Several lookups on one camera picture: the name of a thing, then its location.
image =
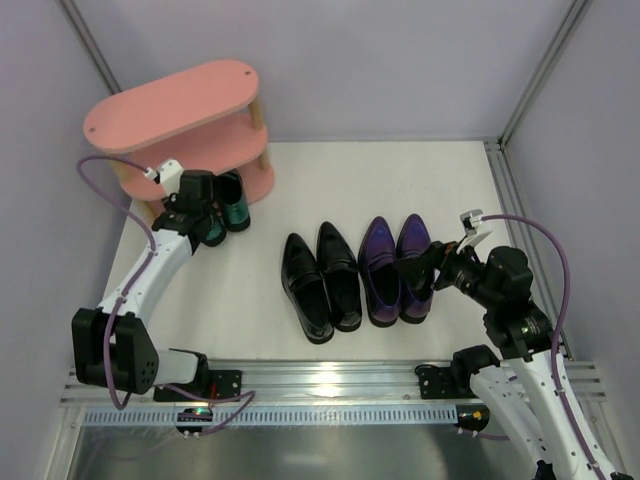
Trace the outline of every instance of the gray floor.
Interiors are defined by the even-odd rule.
[[[458,436],[450,426],[260,427],[200,440],[166,428],[87,427],[69,478],[529,480],[523,470],[509,442]]]

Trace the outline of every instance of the purple loafer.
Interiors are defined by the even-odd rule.
[[[404,222],[398,238],[398,258],[415,258],[422,255],[431,245],[431,238],[422,218],[417,214],[409,215]],[[402,282],[402,312],[400,318],[407,323],[422,323],[431,310],[433,299],[434,272],[419,290],[412,290]]]
[[[396,258],[389,225],[382,217],[374,218],[360,246],[358,267],[369,319],[376,327],[390,327],[400,315],[400,277],[392,265]]]

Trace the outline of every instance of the pair of shoes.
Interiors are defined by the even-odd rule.
[[[431,245],[427,228],[420,216],[410,215],[402,227],[396,247],[389,225],[376,217],[362,240],[358,266],[364,283],[369,319],[377,327],[390,327],[398,316],[407,323],[422,323],[431,309],[433,278],[419,290],[401,281],[393,262],[414,258]]]
[[[242,177],[237,170],[216,176],[218,200],[213,226],[202,243],[209,247],[220,245],[230,232],[242,232],[251,225],[249,204],[244,194]]]
[[[280,271],[282,287],[293,304],[307,339],[322,344],[362,323],[360,282],[353,252],[329,222],[318,232],[317,261],[297,233],[287,238]]]

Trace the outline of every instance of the perforated metal strip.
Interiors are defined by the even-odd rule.
[[[217,424],[233,414],[237,407],[213,409],[211,422]],[[87,409],[84,427],[162,427],[193,426],[178,422],[184,407],[130,407],[117,411],[110,407]],[[455,405],[344,405],[344,406],[256,406],[248,408],[233,421],[233,426],[336,426],[336,425],[422,425],[452,424],[457,421]]]

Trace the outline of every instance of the shoe insole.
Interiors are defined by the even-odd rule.
[[[240,182],[234,178],[221,176],[220,178],[220,200],[226,205],[234,205],[242,198],[242,187]]]
[[[360,303],[360,282],[355,272],[337,271],[325,276],[332,300],[344,313],[353,312]]]
[[[294,293],[300,309],[312,325],[324,328],[329,321],[329,305],[321,281],[306,284]]]
[[[433,285],[434,277],[435,275],[433,273],[433,270],[431,270],[424,282],[424,285],[420,287],[419,290],[411,290],[411,293],[413,293],[413,296],[416,300],[418,300],[419,302],[426,302],[427,300],[429,300],[429,297],[433,293],[433,290],[431,290],[431,285]]]
[[[380,300],[385,305],[393,305],[400,296],[400,279],[392,265],[385,265],[371,272],[371,282]]]

